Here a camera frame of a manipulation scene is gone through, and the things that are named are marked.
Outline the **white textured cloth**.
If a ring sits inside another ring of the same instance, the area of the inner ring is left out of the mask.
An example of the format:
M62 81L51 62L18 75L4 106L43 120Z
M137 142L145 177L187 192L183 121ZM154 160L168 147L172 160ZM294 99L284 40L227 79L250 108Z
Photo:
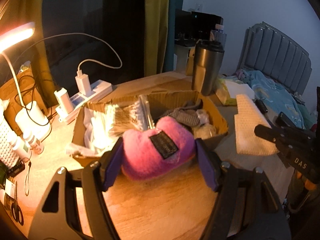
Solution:
M278 153L274 143L257 137L254 129L257 125L268 128L265 117L259 111L252 99L246 94L236 96L238 113L234 115L235 144L237 154L267 156Z

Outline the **pink plush heart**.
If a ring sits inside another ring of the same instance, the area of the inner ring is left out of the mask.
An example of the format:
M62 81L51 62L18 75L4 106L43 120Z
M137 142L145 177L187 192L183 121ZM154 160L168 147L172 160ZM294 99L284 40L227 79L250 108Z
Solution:
M160 118L153 129L123 134L123 174L131 180L149 180L189 161L196 153L194 136L174 118Z

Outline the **blue bed blanket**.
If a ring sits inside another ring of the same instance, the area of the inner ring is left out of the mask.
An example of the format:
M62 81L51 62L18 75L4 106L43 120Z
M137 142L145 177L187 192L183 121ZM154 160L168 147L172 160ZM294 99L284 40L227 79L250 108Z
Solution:
M235 72L237 78L248 84L260 99L274 113L283 112L298 128L306 128L298 103L285 87L273 79L266 77L259 70L240 69Z

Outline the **black car key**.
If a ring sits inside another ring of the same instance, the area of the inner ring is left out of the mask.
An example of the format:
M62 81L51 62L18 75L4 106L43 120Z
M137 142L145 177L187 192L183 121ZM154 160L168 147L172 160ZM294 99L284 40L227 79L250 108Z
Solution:
M268 112L267 107L265 106L265 104L263 103L262 100L260 99L255 99L254 101L255 105L257 106L257 108L259 109L259 111L264 115Z

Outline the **brown cardboard box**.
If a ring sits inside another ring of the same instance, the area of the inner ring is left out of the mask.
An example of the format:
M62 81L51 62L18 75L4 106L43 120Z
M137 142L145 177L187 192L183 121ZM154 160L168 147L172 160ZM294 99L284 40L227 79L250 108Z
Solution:
M217 135L206 139L204 142L210 150L214 150L220 141L228 134L228 124L225 118L220 114L214 102L211 98L203 96L197 91L185 90L177 92L159 92L151 93L147 95L150 104L151 116L153 119L160 117L165 111L169 109L175 109L181 107L185 102L196 102L201 99L203 103L203 109L208 113L210 123L215 126ZM105 106L109 103L118 104L120 106L126 106L138 99L138 96L122 96L119 98L113 98L107 102L88 102L84 104L78 113L74 131L72 143L78 146L84 146L84 116L85 108L92 109L94 111L103 112Z

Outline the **white pill bottle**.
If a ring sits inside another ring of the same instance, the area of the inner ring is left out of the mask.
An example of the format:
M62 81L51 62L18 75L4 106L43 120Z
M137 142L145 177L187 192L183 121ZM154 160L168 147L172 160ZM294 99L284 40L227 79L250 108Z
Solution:
M23 134L23 139L30 146L30 149L33 150L36 154L41 154L44 151L44 145L42 142L35 137L35 135L31 132L25 132Z

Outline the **yellow tissue pack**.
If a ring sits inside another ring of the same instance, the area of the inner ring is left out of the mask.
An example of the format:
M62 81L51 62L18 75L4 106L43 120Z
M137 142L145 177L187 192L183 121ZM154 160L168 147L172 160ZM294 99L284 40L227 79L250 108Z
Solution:
M255 93L248 84L235 82L231 79L217 79L215 94L224 106L236 106L236 96L245 94L250 99L255 98Z

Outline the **grey padded headboard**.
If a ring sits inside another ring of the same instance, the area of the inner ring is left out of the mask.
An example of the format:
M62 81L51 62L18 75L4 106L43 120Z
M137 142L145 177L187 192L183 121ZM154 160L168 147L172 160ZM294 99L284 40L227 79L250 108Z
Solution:
M258 70L299 95L304 93L312 72L309 53L266 22L246 30L238 68Z

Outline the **white desk lamp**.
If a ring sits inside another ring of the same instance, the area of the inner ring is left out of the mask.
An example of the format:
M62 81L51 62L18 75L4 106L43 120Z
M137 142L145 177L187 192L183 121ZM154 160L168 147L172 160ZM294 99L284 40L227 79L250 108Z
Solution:
M29 22L1 35L1 56L12 73L12 79L1 87L1 99L6 105L4 118L17 135L31 131L37 139L43 140L50 132L50 122L32 74L31 63L27 61L19 70L15 70L6 54L9 48L32 37L34 32L35 23Z

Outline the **grey knitted sock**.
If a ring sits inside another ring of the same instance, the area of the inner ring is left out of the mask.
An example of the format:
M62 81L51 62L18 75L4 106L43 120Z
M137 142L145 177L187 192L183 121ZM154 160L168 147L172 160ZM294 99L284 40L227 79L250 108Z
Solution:
M201 99L197 100L195 103L192 101L186 101L181 107L167 110L163 116L172 117L184 126L196 127L200 124L196 111L201 109L202 106L203 102Z

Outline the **bag of cotton swabs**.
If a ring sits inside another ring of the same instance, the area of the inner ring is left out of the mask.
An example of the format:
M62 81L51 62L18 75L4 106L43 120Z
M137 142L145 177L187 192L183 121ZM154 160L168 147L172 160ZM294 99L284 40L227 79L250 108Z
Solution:
M105 106L105 124L110 135L121 137L129 129L146 131L155 124L151 116L150 104L146 95L139 95L133 101Z

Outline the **clear plastic water bottle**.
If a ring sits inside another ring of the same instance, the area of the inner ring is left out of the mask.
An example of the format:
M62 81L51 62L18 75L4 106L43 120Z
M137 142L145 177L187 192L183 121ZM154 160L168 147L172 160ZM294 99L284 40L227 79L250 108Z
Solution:
M224 47L226 44L227 34L224 33L224 26L220 24L215 25L215 29L210 31L210 41L220 42Z

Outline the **white power strip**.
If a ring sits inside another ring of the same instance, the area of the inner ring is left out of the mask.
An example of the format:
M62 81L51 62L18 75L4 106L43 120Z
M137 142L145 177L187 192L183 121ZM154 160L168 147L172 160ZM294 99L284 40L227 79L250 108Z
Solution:
M56 107L55 110L59 116L59 122L70 124L74 119L76 119L81 107L85 103L99 101L113 91L112 84L103 80L98 80L92 83L91 89L91 96L85 96L78 92L71 97L71 103L74 106L74 109L71 113L67 114L61 106Z

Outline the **black monitor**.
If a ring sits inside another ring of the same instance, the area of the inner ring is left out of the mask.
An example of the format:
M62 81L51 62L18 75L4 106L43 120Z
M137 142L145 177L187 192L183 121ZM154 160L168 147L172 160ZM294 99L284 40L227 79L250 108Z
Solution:
M175 11L175 42L209 40L215 25L223 25L223 18L198 11Z

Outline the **yellow curtain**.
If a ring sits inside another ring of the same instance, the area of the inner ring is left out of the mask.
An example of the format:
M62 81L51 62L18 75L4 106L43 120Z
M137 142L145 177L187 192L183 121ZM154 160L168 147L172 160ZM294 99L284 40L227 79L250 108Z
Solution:
M145 0L144 75L162 72L168 36L169 0Z

